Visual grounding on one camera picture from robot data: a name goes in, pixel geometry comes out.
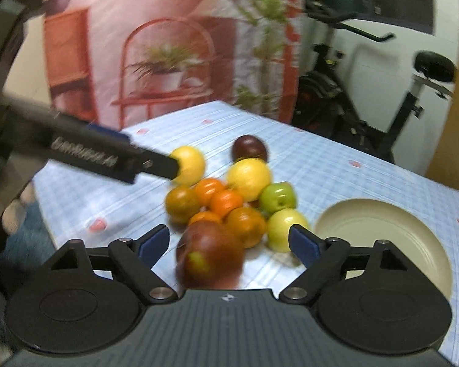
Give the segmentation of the red apple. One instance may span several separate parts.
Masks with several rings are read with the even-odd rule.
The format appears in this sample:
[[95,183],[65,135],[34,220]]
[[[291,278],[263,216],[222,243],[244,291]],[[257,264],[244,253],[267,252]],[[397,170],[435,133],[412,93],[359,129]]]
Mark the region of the red apple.
[[214,221],[190,224],[176,247],[176,277],[184,288],[232,289],[243,272],[241,240]]

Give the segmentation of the beige round plate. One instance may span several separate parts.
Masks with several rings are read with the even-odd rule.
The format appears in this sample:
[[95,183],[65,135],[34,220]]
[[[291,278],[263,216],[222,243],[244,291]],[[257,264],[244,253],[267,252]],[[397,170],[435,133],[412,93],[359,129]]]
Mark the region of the beige round plate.
[[338,237],[357,247],[389,240],[445,297],[451,297],[453,273],[444,247],[426,224],[398,206],[372,199],[340,201],[320,215],[313,232],[322,239]]

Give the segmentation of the yellow-green apple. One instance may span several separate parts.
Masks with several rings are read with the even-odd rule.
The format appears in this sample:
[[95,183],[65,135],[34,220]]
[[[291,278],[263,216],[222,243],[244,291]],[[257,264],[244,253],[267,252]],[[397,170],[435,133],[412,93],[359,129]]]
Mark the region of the yellow-green apple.
[[307,218],[296,209],[281,209],[275,212],[268,219],[267,245],[277,253],[288,253],[289,248],[289,229],[294,224],[300,224],[306,229],[310,229]]

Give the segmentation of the speckled orange tangerine front left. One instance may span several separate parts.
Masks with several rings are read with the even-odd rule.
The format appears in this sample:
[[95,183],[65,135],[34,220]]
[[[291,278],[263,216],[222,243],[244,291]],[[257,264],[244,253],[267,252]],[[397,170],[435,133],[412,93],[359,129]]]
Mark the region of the speckled orange tangerine front left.
[[186,185],[174,187],[165,197],[166,213],[178,224],[187,224],[200,208],[196,192]]

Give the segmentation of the green apple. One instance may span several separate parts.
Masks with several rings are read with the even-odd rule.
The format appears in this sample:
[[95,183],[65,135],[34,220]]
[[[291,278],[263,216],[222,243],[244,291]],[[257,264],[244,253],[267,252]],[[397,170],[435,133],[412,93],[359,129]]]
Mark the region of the green apple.
[[282,209],[296,209],[297,195],[289,182],[267,185],[259,195],[259,207],[266,215],[272,215]]

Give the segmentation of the large orange tangerine right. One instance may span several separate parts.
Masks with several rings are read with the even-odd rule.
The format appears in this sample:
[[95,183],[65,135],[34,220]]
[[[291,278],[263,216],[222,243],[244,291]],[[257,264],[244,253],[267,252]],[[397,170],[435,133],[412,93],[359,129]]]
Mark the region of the large orange tangerine right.
[[267,222],[254,208],[242,206],[231,211],[225,218],[228,231],[236,235],[245,249],[258,245],[267,233]]

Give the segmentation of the orange tangerine front middle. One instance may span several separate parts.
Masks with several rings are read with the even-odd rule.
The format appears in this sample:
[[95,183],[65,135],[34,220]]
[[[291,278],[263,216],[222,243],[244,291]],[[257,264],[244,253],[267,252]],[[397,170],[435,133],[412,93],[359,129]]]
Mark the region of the orange tangerine front middle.
[[201,221],[210,221],[210,222],[215,222],[217,224],[222,223],[222,219],[219,217],[219,215],[217,215],[216,213],[213,213],[210,210],[203,210],[193,215],[190,218],[188,225],[192,225],[194,223],[201,222]]

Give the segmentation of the blue plaid tablecloth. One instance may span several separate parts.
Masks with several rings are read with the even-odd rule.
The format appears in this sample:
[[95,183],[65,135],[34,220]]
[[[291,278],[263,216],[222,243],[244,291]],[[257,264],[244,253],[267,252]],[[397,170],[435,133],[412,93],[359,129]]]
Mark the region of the blue plaid tablecloth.
[[312,133],[215,101],[125,128],[140,147],[176,158],[173,180],[142,174],[133,184],[49,162],[34,179],[44,221],[60,246],[89,247],[137,238],[158,224],[177,245],[194,215],[223,221],[269,217],[266,187],[287,183],[297,213],[315,229],[335,204],[383,201],[424,223],[446,252],[452,272],[453,321],[441,347],[459,366],[459,191]]

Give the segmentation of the yellow lemon left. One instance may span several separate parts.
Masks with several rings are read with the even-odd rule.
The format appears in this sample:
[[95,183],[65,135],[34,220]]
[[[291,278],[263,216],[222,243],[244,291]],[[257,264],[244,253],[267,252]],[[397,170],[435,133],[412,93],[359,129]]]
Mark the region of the yellow lemon left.
[[205,175],[205,158],[201,151],[191,146],[181,146],[170,153],[179,163],[179,172],[174,182],[177,185],[193,186]]

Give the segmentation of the yellow lemon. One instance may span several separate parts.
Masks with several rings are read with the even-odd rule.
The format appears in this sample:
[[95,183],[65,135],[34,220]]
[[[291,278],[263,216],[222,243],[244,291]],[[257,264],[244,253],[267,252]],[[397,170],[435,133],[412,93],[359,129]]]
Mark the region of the yellow lemon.
[[273,173],[259,158],[237,161],[226,175],[227,185],[240,193],[246,202],[256,201],[261,191],[273,182]]
[[177,185],[193,186],[205,175],[205,158],[201,151],[191,146],[181,146],[170,153],[179,163],[179,172],[174,182]]

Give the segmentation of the orange tangerine back left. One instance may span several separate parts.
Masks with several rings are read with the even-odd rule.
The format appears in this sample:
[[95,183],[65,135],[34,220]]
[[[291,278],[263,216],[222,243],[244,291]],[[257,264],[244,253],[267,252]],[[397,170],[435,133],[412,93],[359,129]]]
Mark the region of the orange tangerine back left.
[[225,189],[225,184],[217,178],[208,177],[201,179],[195,186],[194,191],[201,207],[208,207],[212,197]]

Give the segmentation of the orange tangerine back right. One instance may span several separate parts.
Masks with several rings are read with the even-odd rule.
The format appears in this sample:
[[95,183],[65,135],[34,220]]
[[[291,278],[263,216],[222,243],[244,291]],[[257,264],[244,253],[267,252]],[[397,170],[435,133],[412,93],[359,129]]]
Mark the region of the orange tangerine back right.
[[240,193],[231,189],[225,189],[215,193],[210,201],[210,211],[225,218],[232,210],[244,205],[244,198]]

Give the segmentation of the printed room backdrop cloth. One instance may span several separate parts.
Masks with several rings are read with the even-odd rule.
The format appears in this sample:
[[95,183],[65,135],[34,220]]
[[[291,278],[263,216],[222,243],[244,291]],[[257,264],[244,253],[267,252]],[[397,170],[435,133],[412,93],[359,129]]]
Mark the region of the printed room backdrop cloth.
[[125,128],[220,100],[289,122],[303,0],[39,0],[6,92]]

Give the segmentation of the yellow lemon centre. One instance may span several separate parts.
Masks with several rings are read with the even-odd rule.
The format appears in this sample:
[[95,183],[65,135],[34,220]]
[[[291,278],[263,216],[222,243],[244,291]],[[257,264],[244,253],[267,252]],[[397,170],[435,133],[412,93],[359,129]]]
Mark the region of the yellow lemon centre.
[[246,202],[256,201],[261,191],[273,182],[273,173],[259,158],[237,161],[226,175],[227,185],[240,193]]

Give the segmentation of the dark purple passion fruit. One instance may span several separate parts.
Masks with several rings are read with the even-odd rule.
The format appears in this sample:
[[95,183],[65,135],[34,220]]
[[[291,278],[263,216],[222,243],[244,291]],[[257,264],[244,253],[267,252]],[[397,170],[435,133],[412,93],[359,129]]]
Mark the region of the dark purple passion fruit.
[[238,137],[231,147],[231,158],[233,162],[245,158],[259,158],[268,161],[268,149],[265,143],[253,135]]

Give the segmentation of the black exercise bike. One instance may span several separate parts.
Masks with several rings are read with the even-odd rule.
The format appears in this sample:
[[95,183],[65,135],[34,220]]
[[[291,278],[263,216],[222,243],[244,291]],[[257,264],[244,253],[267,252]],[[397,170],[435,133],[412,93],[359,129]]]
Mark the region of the black exercise bike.
[[322,37],[305,44],[314,60],[298,79],[291,124],[404,168],[416,170],[438,140],[438,122],[424,112],[453,95],[457,67],[423,37],[387,28],[377,36],[309,0],[305,12]]

